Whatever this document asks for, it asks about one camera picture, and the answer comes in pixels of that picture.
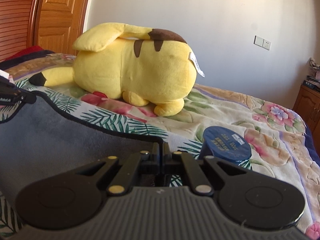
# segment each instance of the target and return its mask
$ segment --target stack of books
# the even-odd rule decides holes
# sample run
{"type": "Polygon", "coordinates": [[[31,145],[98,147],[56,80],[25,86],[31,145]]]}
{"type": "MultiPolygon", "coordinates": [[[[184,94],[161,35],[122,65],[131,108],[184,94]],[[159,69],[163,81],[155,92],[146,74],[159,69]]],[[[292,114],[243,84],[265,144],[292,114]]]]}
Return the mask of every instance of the stack of books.
{"type": "Polygon", "coordinates": [[[302,84],[308,88],[320,92],[320,80],[316,79],[315,77],[307,76],[302,84]]]}

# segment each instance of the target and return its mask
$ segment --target floral blanket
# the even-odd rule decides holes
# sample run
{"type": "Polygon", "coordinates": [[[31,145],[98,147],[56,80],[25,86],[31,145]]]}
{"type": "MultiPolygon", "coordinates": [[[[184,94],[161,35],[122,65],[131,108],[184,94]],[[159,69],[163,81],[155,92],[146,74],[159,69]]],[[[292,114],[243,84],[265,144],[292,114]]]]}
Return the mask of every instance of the floral blanket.
{"type": "MultiPolygon", "coordinates": [[[[76,84],[48,89],[34,87],[25,79],[44,68],[71,65],[73,60],[74,56],[51,54],[8,71],[15,81],[24,78],[19,86],[44,91],[59,108],[80,119],[105,129],[161,136],[170,150],[186,150],[195,158],[205,128],[217,125],[237,132],[252,148],[252,157],[244,166],[297,187],[306,200],[298,228],[312,239],[320,236],[320,167],[305,147],[305,125],[295,112],[252,96],[195,84],[179,114],[157,117],[152,104],[135,107],[100,93],[90,94],[76,84]]],[[[0,109],[0,117],[7,116],[0,109]]],[[[171,184],[180,185],[180,178],[173,178],[171,184]]],[[[6,221],[10,206],[6,204],[6,213],[1,209],[2,202],[0,215],[6,221]]]]}

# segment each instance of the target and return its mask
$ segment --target switch plate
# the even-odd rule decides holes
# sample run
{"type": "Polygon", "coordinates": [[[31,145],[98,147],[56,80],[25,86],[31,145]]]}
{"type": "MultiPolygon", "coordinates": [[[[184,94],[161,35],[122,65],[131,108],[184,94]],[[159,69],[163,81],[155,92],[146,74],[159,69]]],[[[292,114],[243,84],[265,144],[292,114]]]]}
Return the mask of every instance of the switch plate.
{"type": "Polygon", "coordinates": [[[267,49],[267,50],[270,50],[270,47],[271,47],[271,42],[270,41],[267,41],[267,40],[263,40],[263,45],[262,45],[263,48],[267,49]]]}
{"type": "Polygon", "coordinates": [[[261,38],[259,36],[255,36],[254,37],[254,44],[262,47],[263,46],[263,38],[261,38]]]}

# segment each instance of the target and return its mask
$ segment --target red cloth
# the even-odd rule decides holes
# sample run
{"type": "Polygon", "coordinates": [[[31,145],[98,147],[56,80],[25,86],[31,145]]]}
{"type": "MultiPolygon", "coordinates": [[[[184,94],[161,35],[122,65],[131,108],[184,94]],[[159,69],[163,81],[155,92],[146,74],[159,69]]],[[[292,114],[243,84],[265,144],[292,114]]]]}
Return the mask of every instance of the red cloth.
{"type": "Polygon", "coordinates": [[[43,49],[40,46],[32,46],[32,47],[20,50],[19,52],[17,52],[16,54],[12,55],[11,57],[6,58],[5,60],[13,59],[13,58],[16,58],[16,57],[21,57],[23,55],[26,55],[26,54],[29,54],[29,53],[32,53],[32,52],[41,51],[41,50],[43,50],[43,49]]]}

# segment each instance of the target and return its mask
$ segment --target blue lid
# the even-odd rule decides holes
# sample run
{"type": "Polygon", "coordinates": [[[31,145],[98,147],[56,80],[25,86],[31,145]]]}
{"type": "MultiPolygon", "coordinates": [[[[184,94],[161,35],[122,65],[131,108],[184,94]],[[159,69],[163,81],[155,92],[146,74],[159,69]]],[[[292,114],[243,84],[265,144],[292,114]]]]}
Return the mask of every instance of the blue lid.
{"type": "Polygon", "coordinates": [[[220,126],[211,126],[204,130],[204,144],[212,151],[213,155],[231,162],[249,160],[251,147],[244,138],[220,126]]]}

